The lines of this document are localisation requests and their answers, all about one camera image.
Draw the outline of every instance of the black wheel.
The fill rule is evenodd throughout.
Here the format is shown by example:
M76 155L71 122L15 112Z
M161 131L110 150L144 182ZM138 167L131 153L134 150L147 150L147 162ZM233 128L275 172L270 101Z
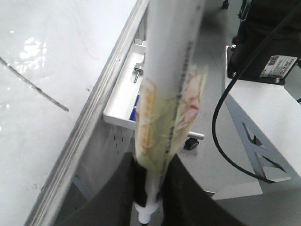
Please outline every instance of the black wheel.
M225 0L225 1L222 3L222 9L228 9L229 4L230 4L229 0Z
M194 139L194 138L189 138L188 140L186 140L185 142L185 146L184 149L185 150L192 150L194 148L196 148L198 146L199 142L198 140Z

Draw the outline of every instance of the black cable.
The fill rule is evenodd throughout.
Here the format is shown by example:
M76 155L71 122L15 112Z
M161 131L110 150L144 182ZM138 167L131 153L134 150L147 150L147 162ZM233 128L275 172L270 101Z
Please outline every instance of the black cable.
M219 150L220 154L224 157L224 159L226 159L232 166L234 166L236 169L238 169L239 171L255 178L261 181L264 181L266 183L274 183L274 181L272 180L268 180L262 176L256 175L254 173L251 173L249 171L247 171L246 169L238 166L234 161L232 161L227 155L226 153L222 150L218 139L217 139L217 135L216 135L216 120L217 120L217 116L218 113L221 109L221 106L223 104L223 102L225 101L227 95L229 94L230 90L232 89L232 87L234 86L234 84L236 83L236 81L240 78L240 76L245 72L245 70L248 68L248 66L251 64L251 62L257 57L257 55L267 46L267 44L272 40L272 38L274 37L274 35L280 31L299 11L301 10L301 3L299 3L278 25L277 27L275 27L271 33L265 37L265 39L258 45L258 47L252 52L252 54L248 57L248 59L245 61L245 63L243 64L243 66L241 67L242 70L239 70L236 75L233 77L233 79L231 80L231 82L229 83L229 85L227 86L227 88L225 89L225 91L223 92L220 100L218 101L215 111L213 113L213 118L212 118L212 124L211 124L211 130L212 130L212 136L213 136L213 140L215 143L215 146L217 147L217 149Z

